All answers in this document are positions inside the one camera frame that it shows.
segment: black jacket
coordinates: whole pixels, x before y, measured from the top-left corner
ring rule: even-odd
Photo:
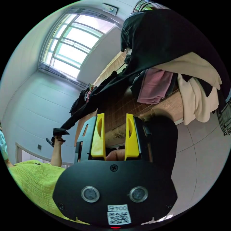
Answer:
[[[221,76],[221,92],[228,96],[231,83],[219,55],[209,40],[189,21],[169,9],[145,11],[125,20],[121,31],[121,51],[132,49],[127,67],[109,78],[92,92],[89,102],[82,106],[61,127],[70,129],[82,117],[94,112],[105,100],[122,97],[129,78],[150,67],[169,62],[189,52],[198,54],[214,66]]]

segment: person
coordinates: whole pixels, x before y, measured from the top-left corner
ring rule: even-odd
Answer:
[[[176,157],[177,127],[175,123],[166,116],[155,116],[149,121],[146,121],[145,124],[151,133],[150,146],[153,155],[152,158],[150,158],[150,162],[154,162],[159,167],[165,169],[171,177]],[[62,137],[55,136],[51,163],[28,160],[12,165],[9,158],[7,158],[5,162],[19,188],[34,204],[58,217],[73,221],[59,211],[52,198],[56,182],[63,171],[66,170],[61,167],[62,144]],[[3,145],[1,152],[2,150],[5,150],[7,153],[7,146]],[[124,149],[113,150],[107,155],[106,161],[123,161],[124,158]],[[78,218],[73,222],[88,225],[88,223],[82,222],[78,220]]]
[[[28,160],[16,164],[12,164],[9,161],[7,145],[5,137],[0,125],[0,150],[5,164],[15,180],[18,187],[23,193],[38,207],[66,220],[70,220],[65,217],[58,209],[53,201],[52,195],[55,188],[55,184],[59,176],[65,171],[62,168],[61,158],[61,146],[63,139],[61,136],[55,136],[55,144],[53,154],[50,163],[42,163],[38,160]],[[116,153],[108,155],[107,160],[114,160]],[[76,218],[77,223],[86,224]]]

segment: qr code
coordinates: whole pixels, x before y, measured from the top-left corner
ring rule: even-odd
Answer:
[[[108,223],[110,225],[130,224],[131,218],[128,211],[108,212]]]

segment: label sticker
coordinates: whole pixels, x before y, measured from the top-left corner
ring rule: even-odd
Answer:
[[[128,205],[108,205],[108,224],[131,224],[131,217],[128,211]]]

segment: pink towel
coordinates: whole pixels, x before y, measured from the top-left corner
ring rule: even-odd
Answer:
[[[138,103],[157,104],[165,97],[173,72],[150,68],[143,79]]]

